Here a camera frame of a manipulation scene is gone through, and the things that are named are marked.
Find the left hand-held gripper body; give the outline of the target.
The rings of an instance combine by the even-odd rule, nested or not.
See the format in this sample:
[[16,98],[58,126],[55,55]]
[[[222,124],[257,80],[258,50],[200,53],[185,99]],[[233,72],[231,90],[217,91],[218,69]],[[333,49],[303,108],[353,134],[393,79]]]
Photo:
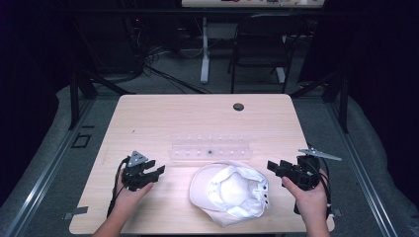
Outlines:
[[122,182],[130,191],[135,192],[138,189],[142,189],[147,184],[155,182],[146,181],[144,178],[146,174],[144,173],[143,164],[147,161],[149,161],[148,158],[137,151],[133,151],[128,158],[123,171]]

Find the black chair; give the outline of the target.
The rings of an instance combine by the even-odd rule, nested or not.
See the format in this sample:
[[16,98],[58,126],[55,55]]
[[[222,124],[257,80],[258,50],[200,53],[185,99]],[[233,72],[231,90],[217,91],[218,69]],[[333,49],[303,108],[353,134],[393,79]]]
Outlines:
[[238,23],[228,73],[231,74],[230,92],[235,91],[236,68],[282,68],[285,92],[293,64],[296,41],[305,30],[306,21],[301,16],[255,14]]

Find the person's right hand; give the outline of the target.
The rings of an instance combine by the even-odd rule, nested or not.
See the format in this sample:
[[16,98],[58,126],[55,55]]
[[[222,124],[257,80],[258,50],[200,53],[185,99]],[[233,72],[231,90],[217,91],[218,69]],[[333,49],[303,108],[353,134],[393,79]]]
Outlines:
[[327,218],[327,195],[324,187],[318,184],[313,190],[304,191],[288,177],[282,177],[284,187],[292,194],[300,215],[304,220]]

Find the black metal frame stand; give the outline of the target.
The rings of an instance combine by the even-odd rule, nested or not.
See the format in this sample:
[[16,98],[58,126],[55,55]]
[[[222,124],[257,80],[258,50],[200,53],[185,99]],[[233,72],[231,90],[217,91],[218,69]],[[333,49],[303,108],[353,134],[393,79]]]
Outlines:
[[342,72],[333,72],[319,80],[309,83],[307,86],[291,93],[293,99],[299,98],[314,90],[320,85],[326,84],[321,98],[324,103],[334,103],[339,98],[338,123],[345,133],[348,133],[347,115],[349,102],[349,82]]
[[82,93],[88,100],[94,100],[97,97],[98,93],[93,86],[94,82],[105,86],[119,95],[132,95],[132,92],[117,86],[99,74],[93,73],[89,70],[75,71],[71,76],[69,84],[71,108],[70,129],[73,129],[80,120],[79,93]]

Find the person's left hand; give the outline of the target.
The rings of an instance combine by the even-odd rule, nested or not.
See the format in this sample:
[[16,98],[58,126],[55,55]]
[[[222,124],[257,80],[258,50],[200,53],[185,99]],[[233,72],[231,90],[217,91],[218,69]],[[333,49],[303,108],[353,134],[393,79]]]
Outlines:
[[117,184],[117,197],[112,214],[118,216],[130,216],[136,209],[141,199],[153,188],[153,184],[149,183],[142,189],[135,192],[124,187],[122,176],[119,176]]

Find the white cap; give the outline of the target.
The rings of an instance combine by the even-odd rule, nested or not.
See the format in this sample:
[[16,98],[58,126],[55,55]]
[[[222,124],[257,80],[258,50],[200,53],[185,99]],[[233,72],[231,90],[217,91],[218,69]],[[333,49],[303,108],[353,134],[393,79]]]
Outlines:
[[244,163],[211,163],[195,173],[189,199],[213,222],[227,227],[264,214],[270,206],[269,182],[262,173]]

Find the aluminium floor rail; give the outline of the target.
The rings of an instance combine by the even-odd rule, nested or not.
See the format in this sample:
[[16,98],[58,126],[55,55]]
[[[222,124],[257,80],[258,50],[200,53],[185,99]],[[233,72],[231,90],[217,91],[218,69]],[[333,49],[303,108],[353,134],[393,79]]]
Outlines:
[[69,129],[70,106],[60,103],[40,148],[14,190],[0,207],[0,237],[18,237],[26,231],[66,160],[65,155],[70,150],[70,143],[76,140],[77,132],[94,106],[93,100],[83,102],[78,121]]
[[378,229],[380,230],[382,237],[399,237],[389,216],[387,211],[385,210],[383,203],[377,190],[370,179],[369,174],[360,158],[358,151],[350,137],[349,133],[346,133],[342,128],[339,120],[338,120],[338,112],[337,109],[329,103],[325,104],[325,108],[328,112],[328,115],[331,116],[332,123],[334,124],[335,128],[341,139],[344,142],[344,147],[346,148],[347,152],[349,153],[348,160],[351,163],[352,170],[356,176],[357,182],[361,187],[364,197],[370,207],[370,210],[376,220]]

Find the clear plastic tray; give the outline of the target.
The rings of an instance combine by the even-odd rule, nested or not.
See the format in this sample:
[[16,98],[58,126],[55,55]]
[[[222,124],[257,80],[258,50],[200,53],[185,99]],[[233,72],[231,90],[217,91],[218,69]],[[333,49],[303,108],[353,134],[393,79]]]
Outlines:
[[171,141],[171,159],[177,161],[246,160],[253,153],[250,140],[238,134],[176,134]]

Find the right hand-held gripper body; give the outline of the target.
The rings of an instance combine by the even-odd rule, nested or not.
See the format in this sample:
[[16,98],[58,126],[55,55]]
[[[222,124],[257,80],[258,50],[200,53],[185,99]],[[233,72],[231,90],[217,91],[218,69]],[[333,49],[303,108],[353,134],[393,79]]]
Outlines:
[[300,148],[300,156],[296,157],[297,164],[293,164],[291,170],[287,170],[288,177],[294,184],[304,191],[314,189],[320,182],[320,162],[326,159],[341,161],[340,157],[324,153],[313,147]]

